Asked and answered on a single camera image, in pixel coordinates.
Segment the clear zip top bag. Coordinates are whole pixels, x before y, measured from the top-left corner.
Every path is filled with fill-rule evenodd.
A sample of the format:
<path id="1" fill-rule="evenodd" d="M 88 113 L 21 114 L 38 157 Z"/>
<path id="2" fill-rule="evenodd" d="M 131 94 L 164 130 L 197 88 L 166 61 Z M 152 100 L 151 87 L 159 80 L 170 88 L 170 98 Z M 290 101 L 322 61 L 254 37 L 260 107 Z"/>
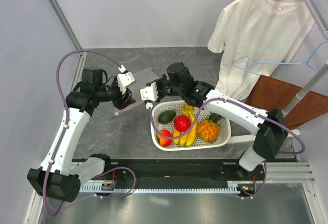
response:
<path id="1" fill-rule="evenodd" d="M 139 72 L 133 73 L 133 76 L 135 78 L 135 83 L 129 86 L 129 89 L 132 92 L 132 98 L 135 99 L 135 103 L 128 105 L 122 110 L 115 109 L 114 116 L 118 116 L 123 112 L 126 112 L 130 109 L 133 109 L 139 105 L 144 104 L 144 101 L 141 100 L 140 97 L 140 89 L 145 88 L 146 83 L 152 82 L 159 78 L 159 76 L 155 74 L 151 68 L 146 68 Z"/>

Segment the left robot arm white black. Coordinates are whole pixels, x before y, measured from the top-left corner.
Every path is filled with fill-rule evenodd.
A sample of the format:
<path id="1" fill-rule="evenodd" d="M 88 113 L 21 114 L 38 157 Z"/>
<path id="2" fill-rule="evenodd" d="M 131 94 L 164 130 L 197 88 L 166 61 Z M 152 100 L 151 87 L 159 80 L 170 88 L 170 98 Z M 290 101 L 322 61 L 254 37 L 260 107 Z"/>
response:
<path id="1" fill-rule="evenodd" d="M 71 168 L 82 131 L 99 104 L 110 101 L 121 110 L 135 103 L 128 88 L 135 83 L 131 72 L 118 74 L 110 85 L 108 81 L 106 71 L 101 68 L 83 69 L 81 81 L 67 95 L 62 122 L 51 149 L 39 168 L 30 169 L 27 174 L 38 195 L 72 202 L 89 180 L 111 177 L 111 158 L 102 153 L 92 154 L 81 165 Z"/>

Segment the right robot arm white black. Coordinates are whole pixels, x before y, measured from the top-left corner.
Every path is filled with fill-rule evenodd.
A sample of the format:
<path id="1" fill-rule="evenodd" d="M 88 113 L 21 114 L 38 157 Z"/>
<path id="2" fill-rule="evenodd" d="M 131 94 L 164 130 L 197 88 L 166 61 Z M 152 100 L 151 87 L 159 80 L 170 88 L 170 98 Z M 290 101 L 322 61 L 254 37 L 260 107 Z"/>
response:
<path id="1" fill-rule="evenodd" d="M 152 101 L 179 96 L 188 105 L 221 115 L 255 135 L 253 145 L 243 152 L 234 168 L 239 179 L 248 179 L 259 164 L 274 159 L 288 136 L 279 110 L 269 112 L 227 97 L 214 86 L 195 80 L 183 63 L 169 65 L 167 73 L 149 86 Z"/>

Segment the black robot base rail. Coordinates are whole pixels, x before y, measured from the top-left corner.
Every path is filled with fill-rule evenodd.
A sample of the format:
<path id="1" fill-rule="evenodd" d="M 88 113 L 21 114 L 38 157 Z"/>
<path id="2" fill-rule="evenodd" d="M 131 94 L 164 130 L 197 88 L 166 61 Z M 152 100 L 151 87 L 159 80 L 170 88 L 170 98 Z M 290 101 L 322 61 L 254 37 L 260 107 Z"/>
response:
<path id="1" fill-rule="evenodd" d="M 236 159 L 114 159 L 113 173 L 101 179 L 119 188 L 226 188 L 228 182 L 259 183 L 264 179 L 264 168 L 258 165 L 248 172 Z"/>

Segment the yellow banana bunch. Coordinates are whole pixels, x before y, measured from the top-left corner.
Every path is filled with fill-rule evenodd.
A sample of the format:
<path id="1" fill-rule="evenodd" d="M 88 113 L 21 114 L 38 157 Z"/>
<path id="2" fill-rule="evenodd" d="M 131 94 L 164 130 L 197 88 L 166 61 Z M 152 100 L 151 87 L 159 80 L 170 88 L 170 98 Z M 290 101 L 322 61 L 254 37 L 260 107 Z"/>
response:
<path id="1" fill-rule="evenodd" d="M 186 116 L 189 118 L 190 123 L 192 124 L 195 120 L 195 116 L 193 115 L 194 108 L 190 105 L 185 104 L 181 110 L 181 116 Z M 188 134 L 184 135 L 181 138 L 177 138 L 173 140 L 174 144 L 179 144 L 180 146 L 191 146 L 194 140 L 196 139 L 196 128 L 197 124 L 195 124 L 192 129 L 188 132 Z"/>

